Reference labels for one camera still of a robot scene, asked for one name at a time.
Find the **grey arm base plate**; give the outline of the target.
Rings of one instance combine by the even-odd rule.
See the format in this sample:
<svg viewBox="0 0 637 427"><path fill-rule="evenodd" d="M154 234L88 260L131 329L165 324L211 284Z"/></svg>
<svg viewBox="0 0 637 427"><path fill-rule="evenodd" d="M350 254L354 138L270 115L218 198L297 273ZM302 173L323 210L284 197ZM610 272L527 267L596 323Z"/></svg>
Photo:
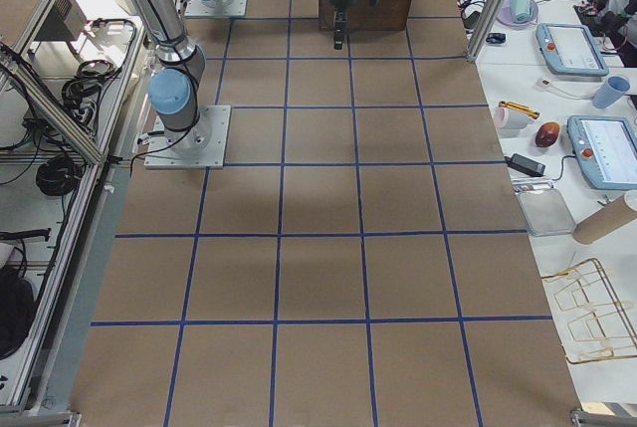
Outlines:
<svg viewBox="0 0 637 427"><path fill-rule="evenodd" d="M158 115L154 129L162 134L150 140L147 169L222 168L231 118L230 106L199 106L198 121L187 134L166 129Z"/></svg>

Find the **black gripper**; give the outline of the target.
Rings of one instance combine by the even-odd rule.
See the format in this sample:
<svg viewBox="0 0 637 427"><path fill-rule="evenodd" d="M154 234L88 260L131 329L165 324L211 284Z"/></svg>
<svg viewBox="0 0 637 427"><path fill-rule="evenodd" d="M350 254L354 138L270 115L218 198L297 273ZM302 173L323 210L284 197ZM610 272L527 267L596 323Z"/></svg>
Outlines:
<svg viewBox="0 0 637 427"><path fill-rule="evenodd" d="M335 10L333 17L333 48L341 50L346 35L346 13L355 0L328 0L329 4Z"/></svg>

